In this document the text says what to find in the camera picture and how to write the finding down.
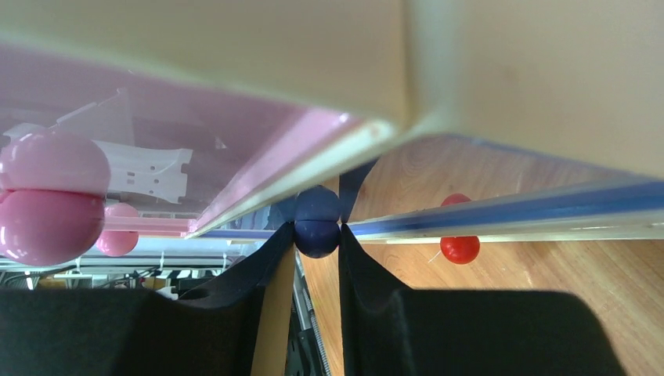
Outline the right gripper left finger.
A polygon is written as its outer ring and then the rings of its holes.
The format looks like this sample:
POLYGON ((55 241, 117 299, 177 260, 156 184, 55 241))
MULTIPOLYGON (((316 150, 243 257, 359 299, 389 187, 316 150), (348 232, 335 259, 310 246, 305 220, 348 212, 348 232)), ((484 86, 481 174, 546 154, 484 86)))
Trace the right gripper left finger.
POLYGON ((172 300, 148 289, 1 292, 4 375, 282 375, 294 225, 172 300))

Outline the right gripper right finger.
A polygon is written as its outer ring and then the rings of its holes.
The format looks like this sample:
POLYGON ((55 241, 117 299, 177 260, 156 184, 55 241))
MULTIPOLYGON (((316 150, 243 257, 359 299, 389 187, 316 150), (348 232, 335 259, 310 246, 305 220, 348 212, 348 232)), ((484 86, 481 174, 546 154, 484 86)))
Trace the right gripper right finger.
POLYGON ((559 291, 414 289, 342 226, 348 375, 622 375, 600 321, 559 291))

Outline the white mini drawer cabinet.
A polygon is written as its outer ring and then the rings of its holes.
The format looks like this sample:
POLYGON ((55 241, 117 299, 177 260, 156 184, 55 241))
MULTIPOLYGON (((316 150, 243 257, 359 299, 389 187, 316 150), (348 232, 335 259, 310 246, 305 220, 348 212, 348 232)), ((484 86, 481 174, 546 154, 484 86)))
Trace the white mini drawer cabinet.
POLYGON ((4 45, 361 121, 261 207, 437 135, 663 182, 660 1, 4 1, 4 45))

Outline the purple drawer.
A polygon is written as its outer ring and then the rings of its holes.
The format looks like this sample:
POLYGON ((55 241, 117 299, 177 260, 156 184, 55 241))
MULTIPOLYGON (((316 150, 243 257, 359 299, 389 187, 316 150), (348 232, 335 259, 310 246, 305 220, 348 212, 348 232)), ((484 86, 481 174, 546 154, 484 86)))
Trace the purple drawer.
POLYGON ((428 244, 441 238, 475 237, 485 242, 660 240, 663 237, 663 182, 646 176, 610 171, 607 179, 528 192, 523 182, 541 172, 518 168, 545 157, 476 139, 446 137, 446 150, 463 146, 473 155, 489 156, 486 164, 453 156, 442 168, 460 167, 491 183, 504 182, 510 193, 483 200, 454 194, 442 207, 425 208, 354 222, 366 177, 374 167, 367 162, 341 174, 336 193, 313 187, 281 201, 277 207, 294 225, 299 249, 313 257, 330 254, 347 226, 354 236, 372 244, 428 244))

